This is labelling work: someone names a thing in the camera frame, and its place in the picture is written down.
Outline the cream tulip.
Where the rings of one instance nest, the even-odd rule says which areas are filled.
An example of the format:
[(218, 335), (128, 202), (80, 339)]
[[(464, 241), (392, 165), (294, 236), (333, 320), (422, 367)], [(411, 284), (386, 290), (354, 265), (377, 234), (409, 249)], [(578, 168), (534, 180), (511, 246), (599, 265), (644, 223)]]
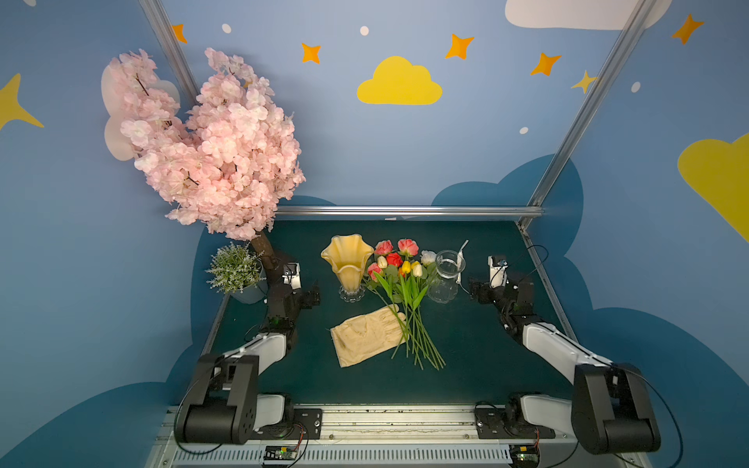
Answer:
[(423, 268), (418, 261), (412, 263), (412, 275), (413, 277), (417, 278), (421, 278), (423, 276)]

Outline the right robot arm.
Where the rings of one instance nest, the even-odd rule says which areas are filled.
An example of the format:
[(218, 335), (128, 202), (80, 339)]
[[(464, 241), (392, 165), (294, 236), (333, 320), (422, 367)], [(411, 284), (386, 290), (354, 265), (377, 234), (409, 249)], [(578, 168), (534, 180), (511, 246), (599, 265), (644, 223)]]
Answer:
[(661, 434), (651, 396), (638, 368), (616, 364), (583, 347), (534, 313), (534, 284), (473, 282), (470, 294), (493, 304), (511, 339), (538, 355), (572, 386), (569, 400), (516, 394), (503, 410), (503, 428), (524, 434), (546, 428), (575, 436), (589, 454), (656, 452)]

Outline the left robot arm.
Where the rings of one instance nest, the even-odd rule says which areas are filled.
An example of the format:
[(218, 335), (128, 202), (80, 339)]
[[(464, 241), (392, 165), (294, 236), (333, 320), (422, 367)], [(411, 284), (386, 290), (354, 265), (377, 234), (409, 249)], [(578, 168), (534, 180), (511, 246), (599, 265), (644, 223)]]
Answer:
[(177, 444), (243, 445), (293, 414), (283, 394), (259, 392), (259, 377), (282, 361), (296, 343), (296, 320), (321, 302), (320, 289), (274, 284), (257, 334), (238, 348), (201, 356), (185, 397), (177, 407)]

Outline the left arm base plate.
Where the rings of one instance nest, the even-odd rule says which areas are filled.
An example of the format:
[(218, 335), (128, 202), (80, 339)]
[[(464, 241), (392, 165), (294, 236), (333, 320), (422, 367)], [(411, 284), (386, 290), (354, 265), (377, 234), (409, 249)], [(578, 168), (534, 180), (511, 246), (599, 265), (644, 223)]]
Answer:
[(252, 440), (298, 440), (304, 431), (304, 440), (319, 440), (323, 423), (323, 409), (294, 408), (293, 415), (276, 424), (254, 431)]

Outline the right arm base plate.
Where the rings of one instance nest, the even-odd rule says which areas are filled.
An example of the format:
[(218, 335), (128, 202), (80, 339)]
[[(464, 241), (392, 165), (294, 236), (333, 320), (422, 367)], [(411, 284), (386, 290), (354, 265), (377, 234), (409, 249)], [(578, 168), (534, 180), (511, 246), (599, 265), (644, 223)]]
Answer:
[(551, 440), (556, 437), (553, 429), (528, 423), (520, 415), (517, 406), (498, 407), (488, 402), (479, 402), (473, 409), (474, 423), (481, 440)]

